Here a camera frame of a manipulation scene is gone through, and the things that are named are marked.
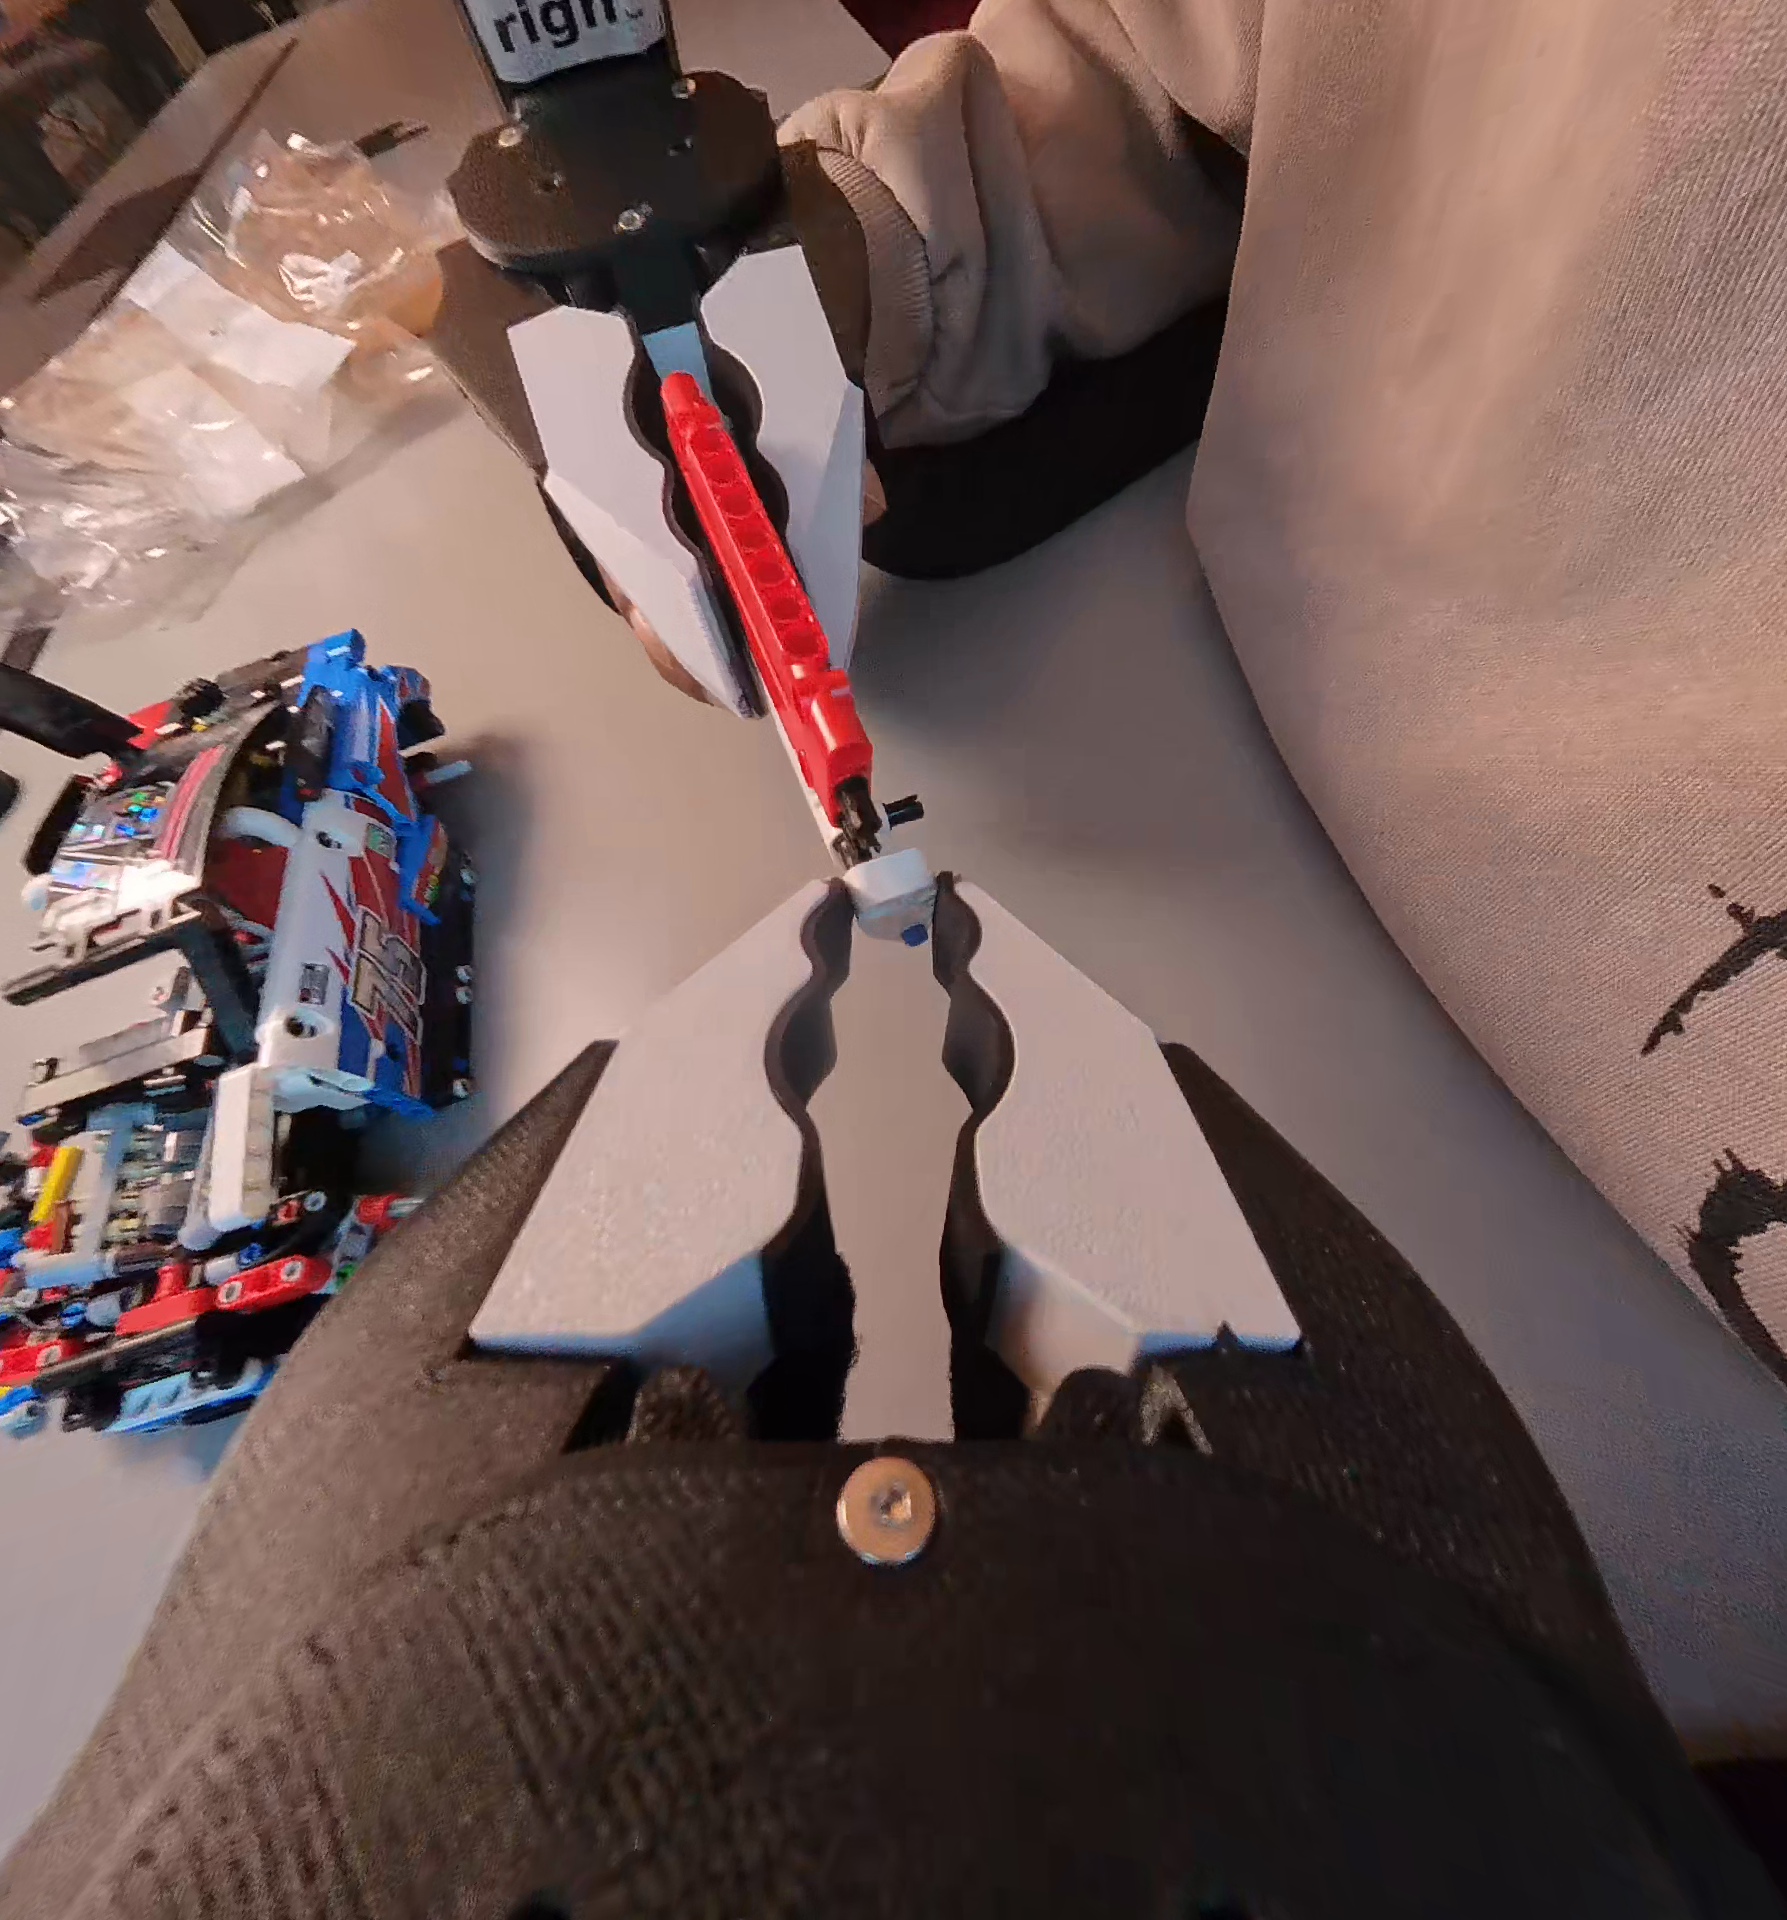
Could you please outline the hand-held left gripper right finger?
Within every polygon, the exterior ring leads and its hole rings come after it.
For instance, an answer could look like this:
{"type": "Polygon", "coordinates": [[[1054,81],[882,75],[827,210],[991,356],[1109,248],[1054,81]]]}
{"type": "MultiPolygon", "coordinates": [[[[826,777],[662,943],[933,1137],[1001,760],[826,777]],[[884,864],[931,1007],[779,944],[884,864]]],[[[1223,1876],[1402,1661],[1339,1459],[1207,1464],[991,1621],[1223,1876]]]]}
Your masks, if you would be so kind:
{"type": "Polygon", "coordinates": [[[942,1067],[967,1113],[939,1277],[952,1429],[1025,1429],[1076,1372],[1301,1330],[1152,1029],[962,876],[941,876],[942,1067]]]}

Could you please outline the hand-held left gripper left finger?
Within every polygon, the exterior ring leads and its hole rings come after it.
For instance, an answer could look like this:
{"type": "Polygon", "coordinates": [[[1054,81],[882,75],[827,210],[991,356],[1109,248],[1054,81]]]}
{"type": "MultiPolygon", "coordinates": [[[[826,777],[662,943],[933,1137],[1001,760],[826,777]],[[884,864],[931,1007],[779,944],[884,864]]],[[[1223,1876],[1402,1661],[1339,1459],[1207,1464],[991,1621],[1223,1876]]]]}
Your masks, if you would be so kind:
{"type": "Polygon", "coordinates": [[[854,1363],[808,1101],[849,967],[837,881],[799,890],[655,1003],[597,1070],[473,1346],[687,1365],[753,1433],[836,1433],[854,1363]]]}

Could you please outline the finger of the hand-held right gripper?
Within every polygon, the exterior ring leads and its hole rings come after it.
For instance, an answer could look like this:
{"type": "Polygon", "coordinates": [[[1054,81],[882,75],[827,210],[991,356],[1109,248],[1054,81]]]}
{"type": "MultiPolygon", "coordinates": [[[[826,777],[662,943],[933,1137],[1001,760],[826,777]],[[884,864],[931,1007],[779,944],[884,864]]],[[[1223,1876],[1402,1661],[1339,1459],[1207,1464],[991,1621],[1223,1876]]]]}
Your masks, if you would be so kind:
{"type": "Polygon", "coordinates": [[[567,540],[631,599],[665,647],[739,719],[762,697],[735,662],[730,620],[681,529],[662,438],[635,412],[639,376],[708,374],[700,318],[649,334],[624,312],[547,305],[504,334],[544,460],[541,491],[567,540]]]}
{"type": "Polygon", "coordinates": [[[779,500],[784,543],[836,667],[863,567],[867,405],[801,248],[739,256],[700,302],[708,364],[779,500]]]}

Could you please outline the red and white lego panel assembly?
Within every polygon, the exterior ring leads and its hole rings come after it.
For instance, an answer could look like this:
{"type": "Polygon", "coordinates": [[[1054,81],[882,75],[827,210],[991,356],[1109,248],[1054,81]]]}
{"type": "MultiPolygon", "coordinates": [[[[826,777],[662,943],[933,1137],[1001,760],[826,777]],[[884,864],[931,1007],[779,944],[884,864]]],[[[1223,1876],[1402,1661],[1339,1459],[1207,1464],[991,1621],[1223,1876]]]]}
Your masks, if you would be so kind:
{"type": "Polygon", "coordinates": [[[690,370],[658,384],[665,443],[703,540],[705,575],[730,620],[735,662],[779,738],[813,822],[841,870],[880,854],[916,796],[875,803],[875,747],[846,669],[752,474],[735,429],[690,370]]]}

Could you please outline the person's right forearm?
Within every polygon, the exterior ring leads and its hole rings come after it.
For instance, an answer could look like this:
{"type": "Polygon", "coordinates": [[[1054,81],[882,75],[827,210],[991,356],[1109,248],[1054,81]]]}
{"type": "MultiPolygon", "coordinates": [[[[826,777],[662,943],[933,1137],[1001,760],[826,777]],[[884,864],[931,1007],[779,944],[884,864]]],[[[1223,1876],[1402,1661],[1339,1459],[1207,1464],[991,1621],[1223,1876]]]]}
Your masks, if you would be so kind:
{"type": "Polygon", "coordinates": [[[978,4],[784,120],[865,240],[882,445],[975,438],[1225,297],[1264,12],[978,4]]]}

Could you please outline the lego race car model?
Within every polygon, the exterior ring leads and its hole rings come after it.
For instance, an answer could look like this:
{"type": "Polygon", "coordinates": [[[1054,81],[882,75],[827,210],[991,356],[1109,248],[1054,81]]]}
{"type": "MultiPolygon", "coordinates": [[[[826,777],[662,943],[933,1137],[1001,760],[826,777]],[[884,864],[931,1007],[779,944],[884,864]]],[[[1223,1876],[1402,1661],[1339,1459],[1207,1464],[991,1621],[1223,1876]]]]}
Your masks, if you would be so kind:
{"type": "Polygon", "coordinates": [[[75,773],[23,856],[12,1007],[141,972],[154,1007],[33,1063],[16,1137],[136,1103],[117,1322],[33,1381],[25,1433],[230,1418],[420,1204],[366,1189],[377,1121],[473,1093],[473,860],[431,810],[442,724],[347,631],[131,714],[0,659],[0,733],[75,773]]]}

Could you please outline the person's right hand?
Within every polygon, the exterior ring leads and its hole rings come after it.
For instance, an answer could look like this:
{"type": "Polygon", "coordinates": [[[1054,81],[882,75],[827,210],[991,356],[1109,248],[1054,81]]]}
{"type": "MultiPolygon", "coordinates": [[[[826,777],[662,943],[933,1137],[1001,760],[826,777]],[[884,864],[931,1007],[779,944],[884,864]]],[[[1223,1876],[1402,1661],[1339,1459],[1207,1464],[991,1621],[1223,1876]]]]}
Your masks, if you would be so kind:
{"type": "Polygon", "coordinates": [[[684,697],[696,703],[703,708],[721,708],[726,712],[741,714],[741,708],[724,708],[724,705],[700,683],[700,680],[665,647],[665,641],[652,631],[639,609],[631,604],[630,597],[617,583],[607,577],[607,595],[616,605],[620,617],[626,621],[627,631],[639,645],[649,666],[658,673],[665,686],[671,686],[684,697]]]}

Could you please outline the black cloth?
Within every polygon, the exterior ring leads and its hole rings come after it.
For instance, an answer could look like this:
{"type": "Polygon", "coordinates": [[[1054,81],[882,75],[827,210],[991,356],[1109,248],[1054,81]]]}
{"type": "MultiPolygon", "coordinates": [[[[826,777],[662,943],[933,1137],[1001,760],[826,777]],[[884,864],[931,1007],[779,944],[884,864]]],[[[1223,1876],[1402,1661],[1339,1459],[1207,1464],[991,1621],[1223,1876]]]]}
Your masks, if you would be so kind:
{"type": "Polygon", "coordinates": [[[1225,318],[1216,297],[1122,356],[1064,358],[1023,414],[973,438],[877,452],[884,507],[865,529],[865,562],[903,580],[970,578],[1033,551],[1191,449],[1225,318]]]}

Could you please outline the crumpled clear plastic bags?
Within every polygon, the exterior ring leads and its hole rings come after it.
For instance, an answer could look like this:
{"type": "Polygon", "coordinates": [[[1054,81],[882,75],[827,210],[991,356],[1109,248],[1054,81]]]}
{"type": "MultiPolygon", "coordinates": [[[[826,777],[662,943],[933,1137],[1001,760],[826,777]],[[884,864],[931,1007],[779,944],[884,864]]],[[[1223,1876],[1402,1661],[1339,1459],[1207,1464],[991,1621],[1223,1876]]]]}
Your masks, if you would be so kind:
{"type": "Polygon", "coordinates": [[[434,392],[455,235],[359,146],[259,132],[0,397],[0,632],[183,591],[434,392]]]}

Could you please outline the person's beige sweatshirt torso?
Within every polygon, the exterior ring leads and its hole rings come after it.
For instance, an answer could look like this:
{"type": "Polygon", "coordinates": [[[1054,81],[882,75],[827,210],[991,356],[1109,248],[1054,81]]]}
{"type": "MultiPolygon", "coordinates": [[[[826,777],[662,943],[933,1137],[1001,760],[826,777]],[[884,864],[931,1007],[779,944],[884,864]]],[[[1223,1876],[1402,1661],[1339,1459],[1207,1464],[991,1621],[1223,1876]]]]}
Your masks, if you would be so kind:
{"type": "Polygon", "coordinates": [[[1228,639],[1414,972],[1787,1396],[1787,4],[1218,11],[1228,639]]]}

